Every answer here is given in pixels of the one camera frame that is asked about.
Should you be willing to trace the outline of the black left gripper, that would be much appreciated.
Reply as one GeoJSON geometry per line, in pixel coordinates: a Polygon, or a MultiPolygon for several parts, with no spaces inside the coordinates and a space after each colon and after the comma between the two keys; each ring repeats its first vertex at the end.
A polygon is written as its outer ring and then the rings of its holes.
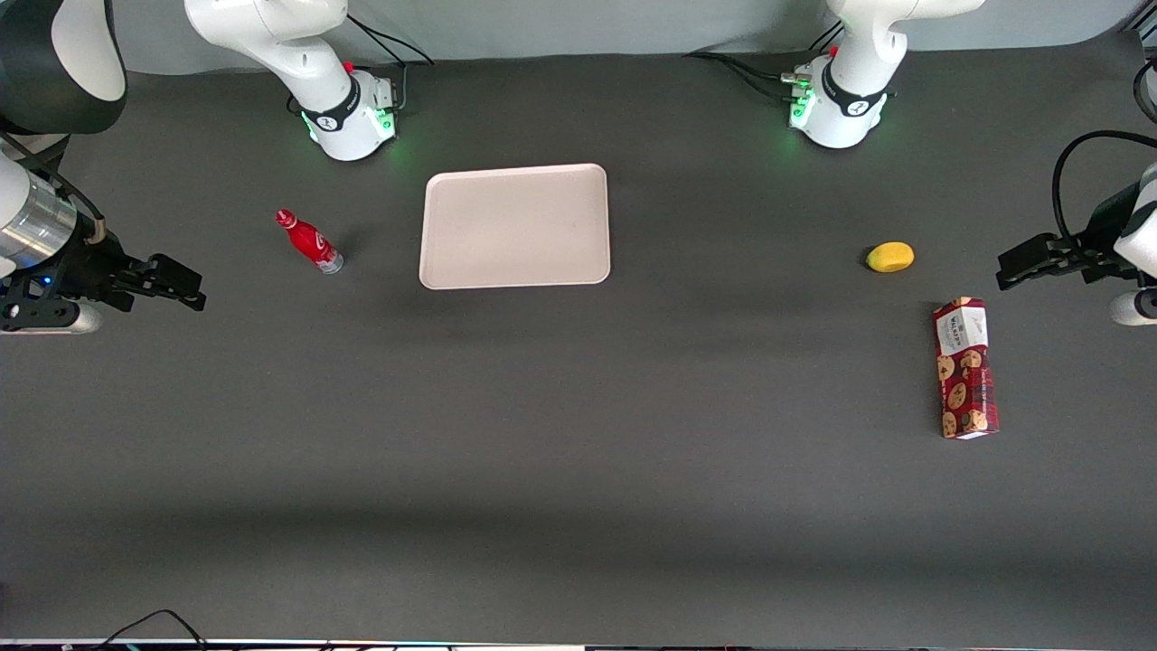
{"type": "Polygon", "coordinates": [[[1088,219],[1086,228],[1073,236],[1071,247],[1057,235],[1038,234],[997,256],[996,273],[1000,291],[1010,291],[1025,281],[1059,278],[1079,272],[1084,283],[1117,278],[1141,283],[1142,273],[1123,256],[1117,254],[1117,239],[1123,235],[1140,193],[1140,182],[1119,191],[1099,204],[1088,219]]]}

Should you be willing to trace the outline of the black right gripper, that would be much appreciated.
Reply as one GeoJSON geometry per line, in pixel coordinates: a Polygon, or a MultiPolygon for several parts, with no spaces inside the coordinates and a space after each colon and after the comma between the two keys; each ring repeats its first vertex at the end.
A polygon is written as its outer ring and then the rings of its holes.
{"type": "Polygon", "coordinates": [[[124,252],[113,234],[96,244],[87,243],[87,234],[75,231],[62,247],[62,299],[102,302],[120,312],[131,312],[137,297],[174,299],[194,312],[205,309],[202,276],[196,271],[163,254],[149,256],[143,266],[124,252]]]}

